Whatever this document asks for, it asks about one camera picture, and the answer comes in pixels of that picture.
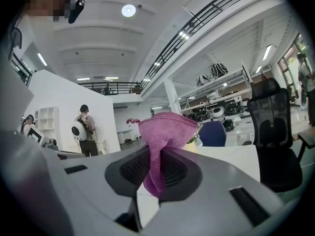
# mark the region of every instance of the railing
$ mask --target railing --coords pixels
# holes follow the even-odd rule
[[[26,86],[29,85],[32,73],[27,69],[27,67],[19,60],[19,58],[13,54],[11,66],[13,70],[18,74],[21,80]]]
[[[86,82],[78,83],[85,88],[91,89],[103,95],[140,94],[142,88],[137,82]]]
[[[144,89],[150,80],[157,74],[163,65],[178,51],[178,49],[196,32],[221,12],[238,2],[239,0],[213,0],[194,15],[171,39],[141,81]]]

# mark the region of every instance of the pink towel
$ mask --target pink towel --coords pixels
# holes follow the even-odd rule
[[[194,135],[197,123],[175,113],[159,113],[144,121],[127,120],[138,123],[140,135],[150,149],[150,171],[144,180],[144,187],[153,196],[159,197],[164,189],[160,172],[160,151],[165,146],[182,148]]]

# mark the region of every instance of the black slot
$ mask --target black slot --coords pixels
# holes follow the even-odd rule
[[[253,226],[257,226],[269,218],[268,213],[243,187],[230,190],[230,193]]]
[[[82,171],[82,170],[86,170],[88,167],[86,167],[85,165],[78,165],[78,166],[74,166],[74,167],[69,167],[65,169],[65,172],[67,174],[72,174],[78,171]]]

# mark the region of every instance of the storage shelf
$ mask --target storage shelf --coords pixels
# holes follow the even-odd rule
[[[243,73],[243,69],[242,68],[239,68],[239,69],[236,69],[234,71],[228,72],[227,74],[223,75],[222,77],[219,77],[219,78],[217,78],[215,80],[212,80],[212,81],[204,84],[203,86],[200,86],[198,88],[194,88],[193,90],[191,90],[191,91],[189,91],[187,93],[184,93],[183,95],[179,96],[179,98],[187,98],[187,97],[190,97],[190,96],[195,96],[197,94],[206,92],[206,91],[210,90],[211,88],[213,88],[215,86],[218,86],[218,85],[221,86],[221,84],[223,84],[224,82],[228,82],[231,79],[234,79],[236,77],[242,76],[242,73]]]
[[[213,104],[215,104],[217,102],[224,101],[224,100],[227,100],[227,99],[230,99],[230,98],[234,98],[234,97],[239,96],[239,95],[241,95],[243,93],[250,92],[251,90],[252,90],[251,88],[244,89],[242,91],[239,91],[239,92],[236,92],[236,93],[233,93],[233,94],[221,97],[219,99],[216,99],[216,100],[214,100],[211,103],[205,102],[205,103],[202,103],[200,105],[196,105],[196,106],[193,106],[193,107],[190,107],[190,108],[182,109],[181,112],[184,112],[184,111],[187,111],[187,110],[191,110],[191,109],[195,109],[195,108],[200,108],[200,107],[203,107],[203,106],[210,106],[210,105],[213,105]]]

